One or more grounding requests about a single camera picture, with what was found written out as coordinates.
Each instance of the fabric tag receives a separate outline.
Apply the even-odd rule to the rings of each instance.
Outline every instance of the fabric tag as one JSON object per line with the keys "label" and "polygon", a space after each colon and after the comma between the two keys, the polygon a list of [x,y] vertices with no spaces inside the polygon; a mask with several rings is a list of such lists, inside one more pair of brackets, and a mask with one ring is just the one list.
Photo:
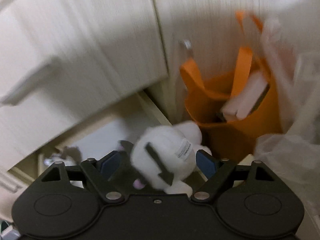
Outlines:
{"label": "fabric tag", "polygon": [[193,149],[192,143],[190,143],[186,138],[182,140],[179,150],[176,152],[178,158],[186,160]]}

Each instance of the metal screw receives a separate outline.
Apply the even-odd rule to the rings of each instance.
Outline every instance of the metal screw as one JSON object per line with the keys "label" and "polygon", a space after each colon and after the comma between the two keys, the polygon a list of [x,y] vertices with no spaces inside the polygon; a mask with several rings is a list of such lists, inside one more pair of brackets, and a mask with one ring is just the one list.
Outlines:
{"label": "metal screw", "polygon": [[97,163],[97,160],[96,160],[95,158],[88,158],[87,161],[88,161],[89,163],[91,163],[92,165],[94,165],[94,166],[95,166],[95,164]]}
{"label": "metal screw", "polygon": [[194,194],[194,197],[198,200],[206,200],[210,197],[210,194],[208,192],[199,191]]}
{"label": "metal screw", "polygon": [[179,41],[179,43],[186,48],[188,57],[193,58],[193,49],[191,42],[189,40],[182,40]]}
{"label": "metal screw", "polygon": [[109,200],[118,200],[121,197],[122,197],[121,193],[116,191],[111,191],[108,194],[106,194],[106,198]]}

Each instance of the small toy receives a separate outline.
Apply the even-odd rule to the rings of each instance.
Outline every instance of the small toy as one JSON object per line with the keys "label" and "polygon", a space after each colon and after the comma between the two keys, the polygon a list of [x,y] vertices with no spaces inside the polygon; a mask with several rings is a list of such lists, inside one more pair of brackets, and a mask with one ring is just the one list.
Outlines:
{"label": "small toy", "polygon": [[199,127],[192,121],[148,128],[131,152],[132,166],[157,190],[192,195],[183,182],[196,168],[196,152],[211,151],[201,145]]}

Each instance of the translucent plastic bag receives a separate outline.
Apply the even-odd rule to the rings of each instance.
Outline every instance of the translucent plastic bag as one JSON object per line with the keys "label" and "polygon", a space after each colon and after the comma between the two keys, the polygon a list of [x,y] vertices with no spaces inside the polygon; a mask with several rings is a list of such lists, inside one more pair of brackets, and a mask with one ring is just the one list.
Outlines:
{"label": "translucent plastic bag", "polygon": [[277,19],[267,20],[262,44],[276,79],[286,134],[258,138],[255,159],[284,180],[313,215],[320,215],[320,53],[296,57]]}

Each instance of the white cabinet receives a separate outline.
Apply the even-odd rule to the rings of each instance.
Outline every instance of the white cabinet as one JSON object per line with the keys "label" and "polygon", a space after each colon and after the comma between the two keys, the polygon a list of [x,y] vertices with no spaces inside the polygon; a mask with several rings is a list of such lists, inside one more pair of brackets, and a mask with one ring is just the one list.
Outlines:
{"label": "white cabinet", "polygon": [[167,76],[152,0],[14,0],[0,11],[0,95],[50,56],[60,71],[0,108],[11,168],[101,108]]}

